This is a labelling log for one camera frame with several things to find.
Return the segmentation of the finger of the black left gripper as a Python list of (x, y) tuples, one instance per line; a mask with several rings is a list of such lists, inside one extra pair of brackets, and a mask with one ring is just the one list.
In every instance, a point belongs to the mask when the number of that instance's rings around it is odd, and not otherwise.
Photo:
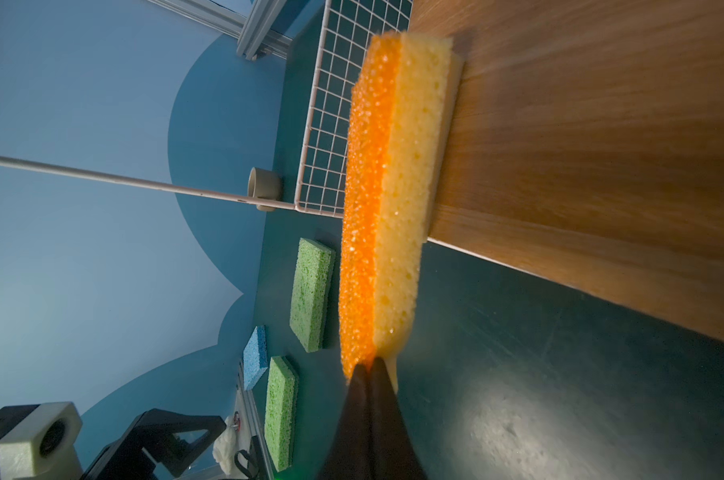
[(84, 479), (154, 479), (163, 466), (178, 478), (225, 431), (219, 416), (148, 410), (108, 444), (82, 475)]

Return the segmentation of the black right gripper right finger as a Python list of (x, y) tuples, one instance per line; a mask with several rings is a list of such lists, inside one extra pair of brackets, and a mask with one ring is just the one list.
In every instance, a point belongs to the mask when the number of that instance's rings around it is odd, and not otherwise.
[(385, 361), (376, 358), (369, 380), (372, 470), (375, 479), (426, 479), (402, 417)]

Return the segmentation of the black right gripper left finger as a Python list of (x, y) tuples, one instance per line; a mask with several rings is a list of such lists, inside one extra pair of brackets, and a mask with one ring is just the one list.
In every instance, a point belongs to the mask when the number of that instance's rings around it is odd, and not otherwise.
[(318, 479), (373, 479), (371, 400), (368, 368), (353, 370), (333, 443)]

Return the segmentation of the orange sponge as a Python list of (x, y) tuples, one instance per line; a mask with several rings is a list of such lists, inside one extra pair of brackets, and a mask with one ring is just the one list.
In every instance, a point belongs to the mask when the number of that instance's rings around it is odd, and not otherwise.
[(448, 37), (387, 32), (352, 89), (339, 292), (347, 378), (377, 358), (397, 377), (462, 69)]

